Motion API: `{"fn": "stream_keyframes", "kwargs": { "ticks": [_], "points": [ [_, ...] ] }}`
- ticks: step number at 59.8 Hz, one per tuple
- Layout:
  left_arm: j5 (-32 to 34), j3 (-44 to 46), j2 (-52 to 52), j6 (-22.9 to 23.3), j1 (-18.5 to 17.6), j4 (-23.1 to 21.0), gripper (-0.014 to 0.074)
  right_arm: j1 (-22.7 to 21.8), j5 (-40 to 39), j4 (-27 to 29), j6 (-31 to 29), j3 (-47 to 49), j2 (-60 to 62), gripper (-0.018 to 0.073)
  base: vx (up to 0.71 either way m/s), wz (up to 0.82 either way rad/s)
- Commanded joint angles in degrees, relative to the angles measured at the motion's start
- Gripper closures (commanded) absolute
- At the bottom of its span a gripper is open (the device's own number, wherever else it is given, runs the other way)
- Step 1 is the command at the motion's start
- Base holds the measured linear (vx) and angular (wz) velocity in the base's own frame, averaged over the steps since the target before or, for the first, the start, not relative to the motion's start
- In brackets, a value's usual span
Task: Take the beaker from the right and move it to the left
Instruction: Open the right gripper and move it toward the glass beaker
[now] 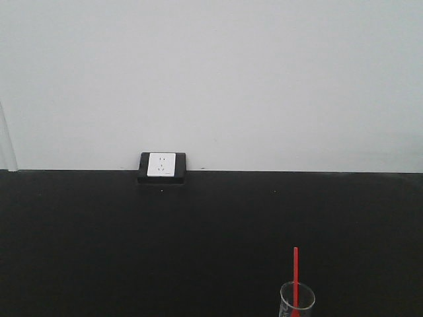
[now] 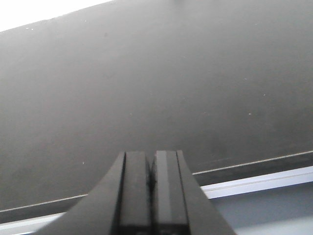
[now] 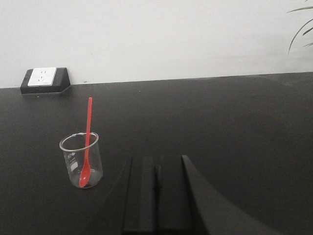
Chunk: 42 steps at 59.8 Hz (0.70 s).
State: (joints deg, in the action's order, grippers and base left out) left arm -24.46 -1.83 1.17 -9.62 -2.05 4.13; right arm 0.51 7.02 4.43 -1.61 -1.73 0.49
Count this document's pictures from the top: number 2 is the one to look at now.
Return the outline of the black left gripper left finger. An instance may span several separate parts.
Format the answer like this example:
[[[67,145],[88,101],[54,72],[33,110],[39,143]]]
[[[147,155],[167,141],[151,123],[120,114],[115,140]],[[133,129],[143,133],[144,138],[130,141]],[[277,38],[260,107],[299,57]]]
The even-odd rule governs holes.
[[[149,235],[149,166],[144,152],[121,152],[107,174],[38,235]]]

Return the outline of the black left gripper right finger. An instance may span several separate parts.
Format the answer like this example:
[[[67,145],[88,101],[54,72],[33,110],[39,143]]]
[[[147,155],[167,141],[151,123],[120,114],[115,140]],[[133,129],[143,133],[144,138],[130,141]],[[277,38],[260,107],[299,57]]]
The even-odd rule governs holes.
[[[157,151],[152,176],[154,234],[235,234],[191,174],[182,151]]]

